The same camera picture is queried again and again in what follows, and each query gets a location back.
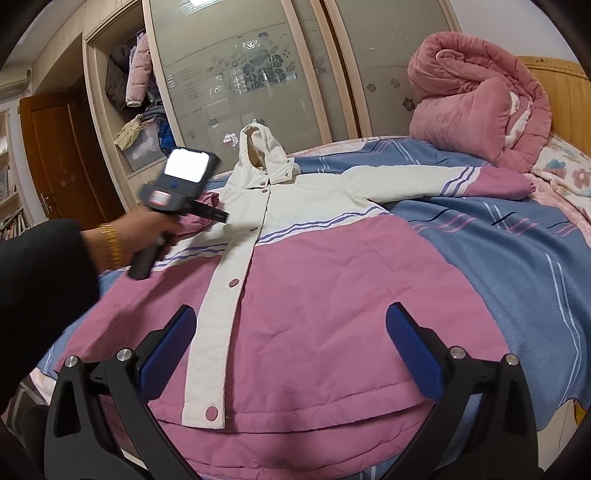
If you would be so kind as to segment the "black sleeved left forearm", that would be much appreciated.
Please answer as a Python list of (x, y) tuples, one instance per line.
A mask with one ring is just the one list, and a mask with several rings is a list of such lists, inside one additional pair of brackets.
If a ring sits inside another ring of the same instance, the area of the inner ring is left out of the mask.
[(98, 272), (75, 221), (48, 221), (1, 243), (2, 409), (99, 293)]

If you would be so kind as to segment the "person's left hand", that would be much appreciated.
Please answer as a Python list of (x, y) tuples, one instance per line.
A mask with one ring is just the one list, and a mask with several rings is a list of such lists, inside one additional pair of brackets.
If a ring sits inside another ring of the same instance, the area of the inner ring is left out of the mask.
[(176, 235), (181, 229), (177, 218), (138, 206), (115, 221), (82, 231), (81, 236), (97, 271), (103, 273), (129, 265), (134, 254), (164, 233)]

